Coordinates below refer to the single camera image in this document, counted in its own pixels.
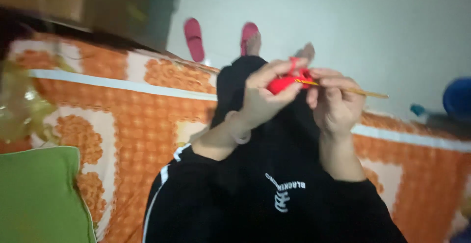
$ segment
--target pink slipper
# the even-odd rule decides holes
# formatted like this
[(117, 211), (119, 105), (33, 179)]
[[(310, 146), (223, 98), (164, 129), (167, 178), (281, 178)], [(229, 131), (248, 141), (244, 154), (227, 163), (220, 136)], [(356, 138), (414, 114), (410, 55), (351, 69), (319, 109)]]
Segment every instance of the pink slipper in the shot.
[(203, 40), (201, 39), (200, 23), (195, 18), (189, 18), (183, 27), (186, 45), (190, 49), (191, 58), (195, 62), (204, 60)]
[(242, 28), (242, 39), (240, 41), (240, 55), (244, 56), (247, 53), (247, 41), (259, 31), (259, 28), (253, 22), (245, 23)]

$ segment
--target red yarn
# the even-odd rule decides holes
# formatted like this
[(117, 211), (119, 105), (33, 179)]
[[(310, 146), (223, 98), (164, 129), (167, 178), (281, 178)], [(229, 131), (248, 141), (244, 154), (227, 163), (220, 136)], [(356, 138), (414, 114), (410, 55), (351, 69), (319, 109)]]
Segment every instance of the red yarn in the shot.
[[(299, 70), (299, 76), (293, 76), (292, 72), (294, 68), (296, 67), (296, 62), (299, 60), (299, 58), (295, 57), (290, 57), (291, 61), (291, 70), (284, 75), (283, 77), (280, 78), (275, 78), (273, 81), (271, 81), (267, 89), (268, 91), (272, 92), (274, 95), (280, 93), (282, 90), (284, 90), (287, 86), (289, 86), (291, 83), (295, 82), (295, 79), (303, 80), (303, 81), (310, 81), (312, 82), (312, 77), (309, 74), (309, 70), (307, 68), (302, 68)], [(309, 84), (303, 84), (302, 85), (303, 89), (308, 89)]]

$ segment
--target bare foot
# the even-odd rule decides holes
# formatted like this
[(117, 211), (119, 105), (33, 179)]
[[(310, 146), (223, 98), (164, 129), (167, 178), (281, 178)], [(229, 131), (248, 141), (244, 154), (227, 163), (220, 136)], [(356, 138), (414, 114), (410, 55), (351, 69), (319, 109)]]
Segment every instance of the bare foot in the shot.
[(304, 46), (302, 50), (299, 50), (296, 53), (295, 57), (307, 58), (309, 62), (308, 65), (309, 65), (312, 59), (314, 59), (314, 55), (315, 55), (314, 46), (312, 46), (312, 43), (308, 42), (306, 43), (306, 45)]
[(262, 46), (262, 36), (260, 32), (257, 32), (249, 40), (247, 40), (246, 54), (258, 56), (260, 53), (260, 47)]

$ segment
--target hand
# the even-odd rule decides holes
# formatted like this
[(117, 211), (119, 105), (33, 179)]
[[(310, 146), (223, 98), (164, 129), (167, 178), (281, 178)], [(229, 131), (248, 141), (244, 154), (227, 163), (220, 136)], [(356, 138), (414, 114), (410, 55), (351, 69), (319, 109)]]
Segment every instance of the hand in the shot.
[(313, 68), (309, 72), (314, 79), (320, 79), (322, 86), (311, 87), (306, 98), (315, 123), (325, 135), (335, 138), (350, 135), (351, 128), (360, 119), (366, 97), (342, 89), (359, 89), (360, 86), (332, 69)]
[[(307, 59), (299, 59), (295, 69), (306, 67)], [(265, 64), (245, 80), (244, 103), (240, 118), (250, 129), (272, 119), (282, 108), (294, 100), (302, 88), (302, 83), (294, 82), (277, 95), (266, 89), (268, 84), (279, 75), (288, 73), (291, 62), (275, 60)]]

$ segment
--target white floor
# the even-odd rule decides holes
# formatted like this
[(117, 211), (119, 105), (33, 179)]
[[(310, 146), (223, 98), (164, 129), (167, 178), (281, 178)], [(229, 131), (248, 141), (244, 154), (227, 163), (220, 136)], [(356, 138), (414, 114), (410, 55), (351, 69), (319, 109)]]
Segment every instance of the white floor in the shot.
[(206, 63), (230, 64), (240, 54), (243, 24), (262, 34), (261, 56), (286, 59), (314, 43), (312, 67), (330, 67), (363, 89), (385, 92), (370, 108), (413, 119), (411, 103), (442, 110), (448, 82), (471, 76), (471, 0), (180, 0), (167, 50), (191, 59), (183, 23), (202, 27)]

